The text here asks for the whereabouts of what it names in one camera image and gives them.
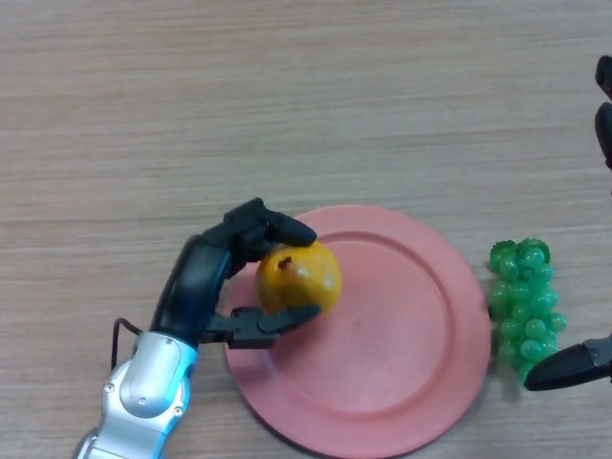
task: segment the fruit stem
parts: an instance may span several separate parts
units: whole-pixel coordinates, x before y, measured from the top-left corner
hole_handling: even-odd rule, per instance
[[[292,261],[294,261],[294,260],[291,258],[291,256],[288,256],[288,257],[283,258],[282,260],[280,260],[278,262],[277,266],[278,266],[279,269],[283,270],[283,269],[287,268],[287,266],[289,266]]]

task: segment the green grapes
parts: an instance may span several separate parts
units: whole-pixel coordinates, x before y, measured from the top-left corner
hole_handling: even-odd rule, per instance
[[[520,323],[525,323],[532,316],[528,303],[515,303],[511,314],[513,319],[519,321]]]
[[[555,270],[542,241],[502,241],[490,253],[489,269],[498,275],[487,295],[496,323],[497,357],[516,369],[522,383],[534,366],[555,354],[557,334],[567,327],[554,312],[558,294],[550,287]]]
[[[537,341],[546,340],[546,324],[539,318],[532,318],[525,324],[525,336]]]

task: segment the pink plate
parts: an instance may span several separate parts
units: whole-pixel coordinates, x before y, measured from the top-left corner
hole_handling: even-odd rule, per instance
[[[271,351],[228,350],[247,403],[273,430],[340,458],[402,455],[456,423],[483,384],[491,326],[483,292],[439,234],[384,208],[297,217],[334,252],[339,304]],[[226,308],[257,304],[256,266]]]

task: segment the wood grain surface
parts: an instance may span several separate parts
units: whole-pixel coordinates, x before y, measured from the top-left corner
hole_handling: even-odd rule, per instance
[[[113,319],[146,326],[185,239],[256,195],[394,208],[483,281],[494,242],[541,237],[561,344],[608,334],[593,116],[611,22],[607,0],[0,0],[0,455],[71,457],[98,423]],[[306,457],[253,419],[221,351],[169,458]],[[610,395],[492,371],[412,457],[607,459]]]

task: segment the robotic hand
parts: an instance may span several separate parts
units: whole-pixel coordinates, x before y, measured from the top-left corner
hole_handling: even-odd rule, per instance
[[[612,56],[604,55],[597,63],[595,81],[612,99]],[[595,133],[605,164],[612,169],[612,103],[604,102],[595,115]],[[612,377],[612,335],[588,339],[541,361],[525,381],[528,390],[561,389]]]
[[[191,237],[162,292],[149,331],[124,318],[113,330],[111,374],[103,387],[101,419],[73,459],[162,459],[168,435],[189,405],[190,377],[199,345],[268,348],[284,333],[314,318],[320,308],[304,305],[265,316],[259,308],[216,314],[221,287],[249,262],[278,243],[305,247],[316,233],[253,199],[228,212],[223,222]],[[117,366],[120,325],[138,335],[131,359]]]

